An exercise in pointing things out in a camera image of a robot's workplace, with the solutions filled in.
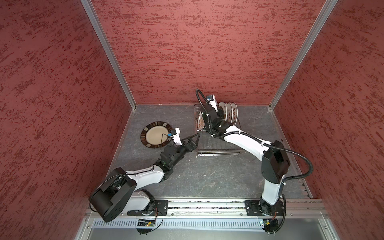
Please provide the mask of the watermelon plate blue rim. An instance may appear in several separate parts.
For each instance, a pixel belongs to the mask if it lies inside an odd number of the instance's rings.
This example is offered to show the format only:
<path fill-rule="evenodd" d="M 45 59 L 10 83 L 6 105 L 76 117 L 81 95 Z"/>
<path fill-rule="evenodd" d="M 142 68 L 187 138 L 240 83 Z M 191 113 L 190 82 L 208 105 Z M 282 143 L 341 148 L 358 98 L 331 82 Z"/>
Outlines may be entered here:
<path fill-rule="evenodd" d="M 228 110 L 227 110 L 227 105 L 226 105 L 226 103 L 224 103 L 224 102 L 220 102 L 219 103 L 219 107 L 222 109 L 222 111 L 223 111 L 223 119 L 224 120 L 227 120 L 227 112 L 228 112 Z"/>

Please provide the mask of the dark rim striped plate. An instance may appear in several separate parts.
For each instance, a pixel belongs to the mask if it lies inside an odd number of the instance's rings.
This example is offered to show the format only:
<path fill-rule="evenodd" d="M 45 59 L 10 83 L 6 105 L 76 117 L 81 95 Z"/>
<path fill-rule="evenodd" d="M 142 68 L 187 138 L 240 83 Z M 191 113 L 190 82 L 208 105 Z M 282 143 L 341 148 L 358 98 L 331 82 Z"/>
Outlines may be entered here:
<path fill-rule="evenodd" d="M 172 129 L 172 126 L 166 122 L 156 121 L 150 123 L 143 128 L 140 135 L 140 140 L 142 144 L 147 148 L 162 148 L 170 142 L 168 133 Z"/>

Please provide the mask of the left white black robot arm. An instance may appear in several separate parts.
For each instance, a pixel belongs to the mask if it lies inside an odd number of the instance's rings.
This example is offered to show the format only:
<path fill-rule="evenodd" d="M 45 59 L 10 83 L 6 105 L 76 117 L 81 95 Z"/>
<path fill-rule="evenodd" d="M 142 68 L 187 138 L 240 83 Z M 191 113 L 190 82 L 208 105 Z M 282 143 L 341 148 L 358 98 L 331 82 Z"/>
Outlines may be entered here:
<path fill-rule="evenodd" d="M 89 207 L 106 223 L 123 212 L 153 212 L 156 199 L 144 187 L 167 180 L 176 164 L 184 159 L 187 153 L 197 149 L 200 134 L 180 139 L 175 129 L 168 135 L 162 134 L 162 138 L 171 139 L 172 143 L 161 150 L 160 157 L 153 165 L 138 171 L 116 168 L 91 193 Z"/>

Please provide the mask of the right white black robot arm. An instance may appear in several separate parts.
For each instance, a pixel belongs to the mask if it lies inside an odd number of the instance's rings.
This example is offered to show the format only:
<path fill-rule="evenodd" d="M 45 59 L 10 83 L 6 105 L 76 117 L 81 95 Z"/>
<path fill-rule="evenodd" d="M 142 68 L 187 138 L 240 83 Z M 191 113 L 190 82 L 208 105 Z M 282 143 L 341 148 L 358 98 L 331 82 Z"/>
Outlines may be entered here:
<path fill-rule="evenodd" d="M 206 131 L 212 137 L 234 144 L 262 162 L 261 174 L 264 190 L 259 202 L 259 212 L 271 216 L 278 211 L 286 174 L 291 165 L 287 150 L 279 141 L 268 142 L 248 134 L 222 118 L 222 110 L 211 105 L 201 107 Z"/>

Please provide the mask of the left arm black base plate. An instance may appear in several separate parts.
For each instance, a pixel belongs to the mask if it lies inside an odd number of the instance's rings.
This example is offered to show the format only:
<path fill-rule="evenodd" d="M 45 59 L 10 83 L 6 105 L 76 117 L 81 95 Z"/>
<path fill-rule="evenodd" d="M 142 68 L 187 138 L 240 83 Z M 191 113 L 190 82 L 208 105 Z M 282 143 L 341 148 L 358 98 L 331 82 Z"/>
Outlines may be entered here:
<path fill-rule="evenodd" d="M 132 210 L 127 211 L 128 216 L 166 216 L 168 212 L 168 200 L 155 200 L 153 203 L 150 203 L 143 211 Z"/>

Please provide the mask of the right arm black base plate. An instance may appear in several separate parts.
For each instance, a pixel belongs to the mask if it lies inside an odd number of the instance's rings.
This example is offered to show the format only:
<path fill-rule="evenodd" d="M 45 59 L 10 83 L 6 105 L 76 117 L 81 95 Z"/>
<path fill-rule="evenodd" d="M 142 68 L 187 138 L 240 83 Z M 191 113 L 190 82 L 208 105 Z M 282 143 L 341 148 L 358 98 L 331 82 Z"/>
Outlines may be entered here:
<path fill-rule="evenodd" d="M 247 200 L 245 201 L 245 209 L 247 216 L 283 216 L 285 206 L 282 201 L 277 201 L 274 205 L 270 205 L 264 200 Z"/>

